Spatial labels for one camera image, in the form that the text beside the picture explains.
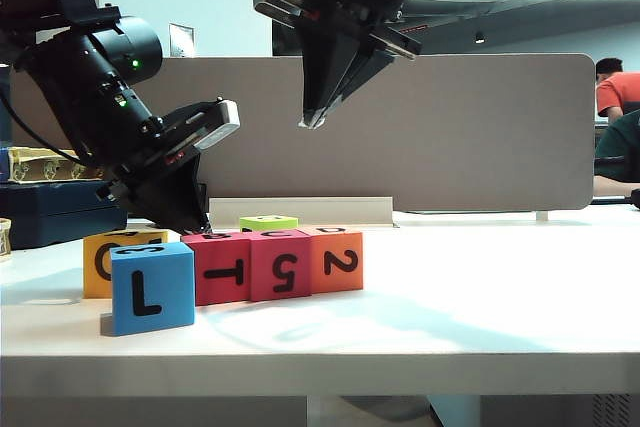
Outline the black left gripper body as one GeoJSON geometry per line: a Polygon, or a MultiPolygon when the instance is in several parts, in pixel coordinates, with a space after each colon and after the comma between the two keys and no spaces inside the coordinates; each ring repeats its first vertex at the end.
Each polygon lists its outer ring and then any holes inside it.
{"type": "Polygon", "coordinates": [[[198,197],[198,116],[124,116],[97,127],[97,160],[107,173],[99,197],[198,197]]]}

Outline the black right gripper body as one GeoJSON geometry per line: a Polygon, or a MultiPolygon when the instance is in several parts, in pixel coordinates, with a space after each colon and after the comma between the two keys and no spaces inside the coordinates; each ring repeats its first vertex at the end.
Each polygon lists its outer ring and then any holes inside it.
{"type": "Polygon", "coordinates": [[[368,57],[378,49],[413,58],[419,53],[420,43],[393,28],[404,1],[299,0],[300,14],[294,26],[301,51],[302,29],[311,27],[323,33],[343,33],[356,38],[358,53],[368,57]]]}

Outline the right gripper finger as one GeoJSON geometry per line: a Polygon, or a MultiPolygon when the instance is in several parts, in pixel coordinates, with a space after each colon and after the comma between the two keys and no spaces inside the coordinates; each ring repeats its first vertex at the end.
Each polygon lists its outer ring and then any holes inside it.
{"type": "Polygon", "coordinates": [[[358,50],[359,42],[351,36],[302,29],[303,127],[321,127],[341,104],[340,85],[358,50]]]}
{"type": "Polygon", "coordinates": [[[393,61],[394,56],[383,50],[375,49],[372,51],[370,57],[358,53],[338,84],[335,93],[332,95],[331,102],[324,111],[324,116],[332,113],[351,94],[370,81],[393,61]]]}

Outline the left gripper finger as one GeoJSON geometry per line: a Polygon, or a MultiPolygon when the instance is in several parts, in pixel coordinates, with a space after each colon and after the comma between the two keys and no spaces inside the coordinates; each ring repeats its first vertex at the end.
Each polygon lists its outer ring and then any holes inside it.
{"type": "Polygon", "coordinates": [[[171,217],[172,187],[168,181],[128,186],[117,182],[117,203],[134,217],[146,218],[161,228],[174,230],[171,217]]]}
{"type": "Polygon", "coordinates": [[[151,188],[150,219],[181,234],[201,234],[209,229],[204,190],[197,181],[198,159],[191,159],[151,188]]]}

